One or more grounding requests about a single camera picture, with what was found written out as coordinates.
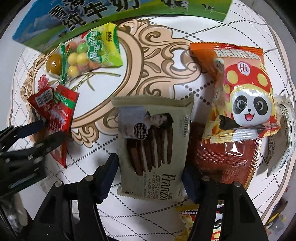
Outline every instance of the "red snack wrapper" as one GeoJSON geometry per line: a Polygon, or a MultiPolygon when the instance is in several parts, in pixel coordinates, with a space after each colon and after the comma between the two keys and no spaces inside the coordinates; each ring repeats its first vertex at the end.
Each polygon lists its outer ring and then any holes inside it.
{"type": "Polygon", "coordinates": [[[197,164],[203,175],[216,182],[231,184],[239,181],[247,188],[258,162],[261,141],[203,144],[204,127],[191,123],[186,164],[197,164]]]}
{"type": "Polygon", "coordinates": [[[257,139],[278,132],[281,125],[262,49],[224,43],[191,43],[190,49],[215,79],[203,143],[257,139]]]}
{"type": "Polygon", "coordinates": [[[31,106],[46,120],[50,120],[52,101],[54,98],[54,89],[47,86],[41,89],[37,94],[31,95],[28,102],[31,106]]]}
{"type": "MultiPolygon", "coordinates": [[[[60,130],[65,132],[69,131],[78,96],[78,93],[69,90],[63,85],[58,85],[54,93],[52,112],[49,122],[50,135],[60,130]]],[[[66,167],[66,149],[67,143],[65,142],[50,153],[52,157],[63,167],[66,167]]]]}

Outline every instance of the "green gumball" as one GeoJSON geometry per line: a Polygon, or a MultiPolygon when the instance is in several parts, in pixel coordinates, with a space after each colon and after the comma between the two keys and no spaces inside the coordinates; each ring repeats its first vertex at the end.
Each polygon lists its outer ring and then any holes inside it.
{"type": "Polygon", "coordinates": [[[88,47],[87,43],[81,43],[77,46],[76,52],[78,54],[86,53],[88,51],[88,49],[89,49],[89,47],[88,47]]]}

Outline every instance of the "orange package top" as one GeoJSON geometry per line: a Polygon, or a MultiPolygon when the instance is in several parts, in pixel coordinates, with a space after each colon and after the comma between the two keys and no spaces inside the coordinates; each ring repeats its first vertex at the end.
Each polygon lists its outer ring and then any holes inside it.
{"type": "Polygon", "coordinates": [[[224,43],[191,43],[190,49],[215,80],[203,143],[257,139],[278,132],[281,126],[262,49],[224,43]]]}

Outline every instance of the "man's black hair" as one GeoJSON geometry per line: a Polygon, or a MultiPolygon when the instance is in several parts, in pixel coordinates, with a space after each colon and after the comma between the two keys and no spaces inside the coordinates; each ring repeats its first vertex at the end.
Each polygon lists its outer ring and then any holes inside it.
{"type": "Polygon", "coordinates": [[[167,117],[167,120],[164,123],[162,123],[159,126],[159,128],[166,130],[166,129],[168,129],[173,124],[174,121],[173,121],[173,118],[170,115],[170,113],[163,113],[161,115],[165,115],[167,117]]]}

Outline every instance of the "tabletop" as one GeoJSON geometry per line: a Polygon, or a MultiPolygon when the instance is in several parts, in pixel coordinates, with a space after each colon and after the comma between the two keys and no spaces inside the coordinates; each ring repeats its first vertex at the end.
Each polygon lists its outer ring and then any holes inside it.
{"type": "MultiPolygon", "coordinates": [[[[191,42],[223,42],[262,48],[274,93],[291,95],[295,106],[295,88],[280,39],[259,15],[238,0],[232,2],[223,22],[194,16],[139,17],[121,21],[118,38],[124,65],[117,69],[100,68],[98,72],[116,73],[120,77],[98,74],[89,81],[80,77],[68,86],[80,96],[71,127],[72,139],[68,141],[67,168],[48,155],[47,178],[38,183],[45,192],[58,180],[67,184],[93,174],[111,153],[118,152],[112,95],[158,94],[175,99],[194,95],[192,119],[206,122],[214,81],[193,60],[189,51],[191,42]]],[[[55,81],[49,76],[41,78],[48,56],[28,47],[22,53],[13,79],[9,124],[29,123],[32,116],[27,98],[38,91],[39,81],[55,81]]],[[[32,145],[33,140],[25,138],[14,148],[32,145]]],[[[247,189],[263,223],[285,191],[296,159],[294,154],[279,171],[266,178],[267,154],[267,139],[264,138],[247,189]]],[[[173,240],[183,231],[184,225],[174,208],[189,203],[187,198],[178,203],[138,200],[117,195],[119,186],[118,171],[108,198],[98,205],[109,236],[118,240],[173,240]]],[[[73,215],[78,217],[76,201],[73,201],[73,215]]]]}

